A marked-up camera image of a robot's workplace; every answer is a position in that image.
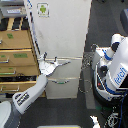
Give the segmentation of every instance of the blue logo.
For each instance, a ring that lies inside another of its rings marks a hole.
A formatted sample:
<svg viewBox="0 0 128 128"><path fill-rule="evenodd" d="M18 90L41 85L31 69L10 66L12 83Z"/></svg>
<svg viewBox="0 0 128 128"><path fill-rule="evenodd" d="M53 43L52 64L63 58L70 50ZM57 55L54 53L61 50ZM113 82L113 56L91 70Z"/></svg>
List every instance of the blue logo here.
<svg viewBox="0 0 128 128"><path fill-rule="evenodd" d="M125 74L126 74L126 70L124 68L120 68L120 72L117 74L117 77L114 78L115 82L119 85L122 81L122 79L124 78Z"/></svg>

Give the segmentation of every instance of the white refrigerator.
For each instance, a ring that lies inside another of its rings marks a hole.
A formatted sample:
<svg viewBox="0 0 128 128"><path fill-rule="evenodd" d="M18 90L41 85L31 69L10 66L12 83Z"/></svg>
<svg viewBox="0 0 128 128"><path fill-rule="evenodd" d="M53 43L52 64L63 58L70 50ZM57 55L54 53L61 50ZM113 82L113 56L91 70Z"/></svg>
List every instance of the white refrigerator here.
<svg viewBox="0 0 128 128"><path fill-rule="evenodd" d="M47 98L77 98L91 0L24 0L24 4L35 49L40 51L36 50L37 57L47 52L46 61L56 56L59 63L70 61L48 77Z"/></svg>

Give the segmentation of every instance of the sticker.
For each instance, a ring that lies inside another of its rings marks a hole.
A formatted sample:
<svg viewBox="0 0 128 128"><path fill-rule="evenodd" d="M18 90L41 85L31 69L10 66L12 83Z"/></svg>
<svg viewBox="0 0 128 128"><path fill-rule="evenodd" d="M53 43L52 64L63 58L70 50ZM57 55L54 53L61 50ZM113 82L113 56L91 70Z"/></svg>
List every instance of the sticker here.
<svg viewBox="0 0 128 128"><path fill-rule="evenodd" d="M13 69L13 68L8 68L9 70Z"/></svg>
<svg viewBox="0 0 128 128"><path fill-rule="evenodd" d="M3 86L3 88L6 88L6 86Z"/></svg>
<svg viewBox="0 0 128 128"><path fill-rule="evenodd" d="M38 3L37 9L38 9L38 15L40 17L49 17L49 6L47 3Z"/></svg>
<svg viewBox="0 0 128 128"><path fill-rule="evenodd" d="M28 58L26 53L13 54L14 58Z"/></svg>
<svg viewBox="0 0 128 128"><path fill-rule="evenodd" d="M6 56L5 56L5 55L1 55L0 57L1 57L1 58L6 58Z"/></svg>
<svg viewBox="0 0 128 128"><path fill-rule="evenodd" d="M11 33L7 34L9 39L13 39L13 35Z"/></svg>

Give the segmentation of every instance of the refrigerator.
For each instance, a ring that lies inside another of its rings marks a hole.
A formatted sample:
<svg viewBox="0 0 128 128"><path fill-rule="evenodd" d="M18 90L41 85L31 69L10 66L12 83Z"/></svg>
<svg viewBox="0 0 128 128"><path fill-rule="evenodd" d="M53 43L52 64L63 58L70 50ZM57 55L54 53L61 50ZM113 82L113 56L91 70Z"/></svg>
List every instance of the refrigerator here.
<svg viewBox="0 0 128 128"><path fill-rule="evenodd" d="M24 0L37 57L70 62L47 77L47 99L77 98L91 0Z"/></svg>

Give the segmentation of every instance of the label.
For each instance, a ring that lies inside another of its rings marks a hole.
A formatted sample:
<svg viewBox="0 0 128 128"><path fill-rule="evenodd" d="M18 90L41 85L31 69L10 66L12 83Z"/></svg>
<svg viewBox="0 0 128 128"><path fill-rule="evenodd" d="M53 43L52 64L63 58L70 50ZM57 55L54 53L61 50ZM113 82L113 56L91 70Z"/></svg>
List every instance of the label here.
<svg viewBox="0 0 128 128"><path fill-rule="evenodd" d="M26 53L13 54L14 58L28 58Z"/></svg>
<svg viewBox="0 0 128 128"><path fill-rule="evenodd" d="M9 70L13 69L13 68L8 68Z"/></svg>
<svg viewBox="0 0 128 128"><path fill-rule="evenodd" d="M113 81L117 87L120 87L127 74L128 71L120 64L113 76Z"/></svg>
<svg viewBox="0 0 128 128"><path fill-rule="evenodd" d="M0 57L1 57L1 58L6 58L6 56L5 56L5 55L1 55Z"/></svg>
<svg viewBox="0 0 128 128"><path fill-rule="evenodd" d="M49 17L49 5L47 3L38 3L37 10L40 17Z"/></svg>
<svg viewBox="0 0 128 128"><path fill-rule="evenodd" d="M13 35L11 33L7 34L9 39L13 39Z"/></svg>

